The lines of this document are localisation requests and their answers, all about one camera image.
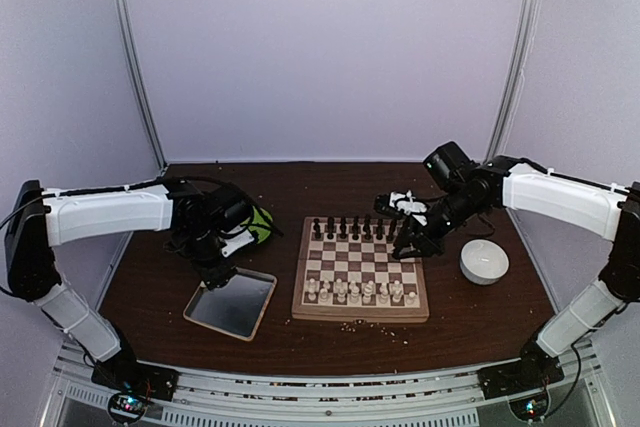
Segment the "white chess king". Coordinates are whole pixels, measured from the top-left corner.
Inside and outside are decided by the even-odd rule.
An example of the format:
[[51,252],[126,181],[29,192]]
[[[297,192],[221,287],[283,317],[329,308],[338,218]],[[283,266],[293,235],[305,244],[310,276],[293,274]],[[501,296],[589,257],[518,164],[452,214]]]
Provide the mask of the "white chess king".
[[362,304],[364,306],[368,306],[371,304],[374,293],[375,293],[375,284],[373,282],[368,282],[367,284],[363,285]]

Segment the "white chess queen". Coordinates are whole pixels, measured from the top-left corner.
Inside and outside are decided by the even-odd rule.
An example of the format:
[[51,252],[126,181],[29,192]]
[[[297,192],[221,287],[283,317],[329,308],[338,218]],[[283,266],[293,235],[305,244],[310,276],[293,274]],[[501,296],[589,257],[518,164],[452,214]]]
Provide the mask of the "white chess queen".
[[353,305],[358,305],[360,302],[360,288],[355,283],[349,285],[348,302]]

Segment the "metal tray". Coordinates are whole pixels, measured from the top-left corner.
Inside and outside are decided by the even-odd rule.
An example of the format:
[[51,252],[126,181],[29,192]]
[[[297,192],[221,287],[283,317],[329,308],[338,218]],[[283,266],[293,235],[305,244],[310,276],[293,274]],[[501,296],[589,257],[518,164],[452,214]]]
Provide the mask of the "metal tray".
[[274,275],[238,268],[223,287],[201,283],[183,311],[198,326],[250,342],[254,339],[277,285]]

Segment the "white chess knight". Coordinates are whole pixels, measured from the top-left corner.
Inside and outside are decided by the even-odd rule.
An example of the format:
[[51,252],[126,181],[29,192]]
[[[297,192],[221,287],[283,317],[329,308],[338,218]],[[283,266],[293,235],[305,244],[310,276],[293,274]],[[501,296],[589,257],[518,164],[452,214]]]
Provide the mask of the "white chess knight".
[[330,292],[327,289],[322,288],[319,295],[320,302],[327,304],[330,301],[330,298]]

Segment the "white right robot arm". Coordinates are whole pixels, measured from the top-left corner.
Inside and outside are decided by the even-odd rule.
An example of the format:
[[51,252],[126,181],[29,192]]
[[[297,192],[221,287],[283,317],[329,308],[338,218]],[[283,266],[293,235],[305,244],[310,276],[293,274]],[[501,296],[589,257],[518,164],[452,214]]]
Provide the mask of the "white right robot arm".
[[459,145],[439,146],[423,165],[442,194],[434,201],[411,192],[381,194],[377,213],[400,222],[397,259],[444,252],[444,239],[471,217],[505,209],[535,258],[548,290],[561,269],[584,288],[565,292],[561,310],[523,345],[516,361],[480,371],[489,395],[541,388],[560,376],[558,358],[639,300],[639,185],[603,184],[546,168],[526,157],[470,159]]

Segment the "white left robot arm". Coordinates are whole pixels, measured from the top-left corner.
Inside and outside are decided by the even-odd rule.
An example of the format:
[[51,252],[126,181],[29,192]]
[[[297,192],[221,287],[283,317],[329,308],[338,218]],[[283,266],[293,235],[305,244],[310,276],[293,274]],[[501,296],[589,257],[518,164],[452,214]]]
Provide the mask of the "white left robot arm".
[[252,199],[226,182],[203,190],[189,179],[156,178],[66,190],[28,181],[4,222],[7,293],[36,305],[83,348],[101,377],[133,391],[150,381],[150,372],[124,333],[59,271],[57,253],[135,232],[166,232],[169,251],[214,290],[235,275],[232,255],[256,243],[249,227],[255,214]]

